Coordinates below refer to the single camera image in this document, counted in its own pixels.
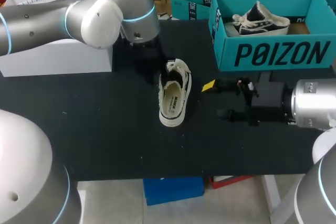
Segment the shoe sole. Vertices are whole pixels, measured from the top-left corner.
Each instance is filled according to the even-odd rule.
[[[261,34],[249,34],[249,35],[240,35],[236,28],[231,25],[227,24],[225,27],[225,33],[227,37],[261,37],[261,36],[275,36],[275,35],[286,35],[288,32],[288,27],[283,29],[278,29],[274,31],[268,31]]]
[[[189,97],[189,93],[190,93],[190,90],[191,90],[191,84],[192,84],[192,78],[191,78],[191,74],[189,74],[189,83],[188,83],[188,88],[187,88],[187,95],[186,95],[185,103],[183,104],[182,113],[178,118],[173,119],[173,120],[169,120],[167,118],[164,118],[163,115],[161,114],[161,111],[159,111],[159,118],[160,118],[161,123],[164,126],[176,127],[176,126],[179,126],[183,122],[184,117],[185,117],[185,109],[187,107],[188,97]]]

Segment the canvas shoe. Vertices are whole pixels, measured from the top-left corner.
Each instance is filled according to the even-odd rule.
[[[272,14],[259,1],[244,16],[233,15],[234,20],[225,24],[228,37],[285,35],[290,21]]]
[[[184,120],[185,107],[191,89],[191,72],[180,59],[168,61],[167,79],[159,77],[159,118],[163,125],[176,127]]]

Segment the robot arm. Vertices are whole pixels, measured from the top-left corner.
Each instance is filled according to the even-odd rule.
[[[0,56],[73,38],[105,49],[117,40],[141,44],[156,38],[159,25],[153,0],[57,0],[1,9]]]

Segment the black tabletop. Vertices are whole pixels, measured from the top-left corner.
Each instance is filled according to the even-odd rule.
[[[192,90],[182,125],[159,120],[158,89],[125,63],[117,72],[0,79],[0,109],[35,122],[73,179],[306,173],[320,134],[281,123],[228,123],[217,109],[241,110],[242,97],[201,94],[202,85],[257,72],[219,72],[206,21],[161,22],[163,49],[183,59]],[[122,45],[115,57],[128,62]],[[273,81],[331,78],[331,69],[275,71]]]

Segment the yellow tag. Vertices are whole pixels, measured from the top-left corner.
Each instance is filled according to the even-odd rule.
[[[206,85],[203,86],[202,92],[204,92],[204,91],[206,91],[206,90],[208,90],[208,89],[213,88],[214,84],[215,84],[215,80],[213,80],[213,81],[207,83]]]

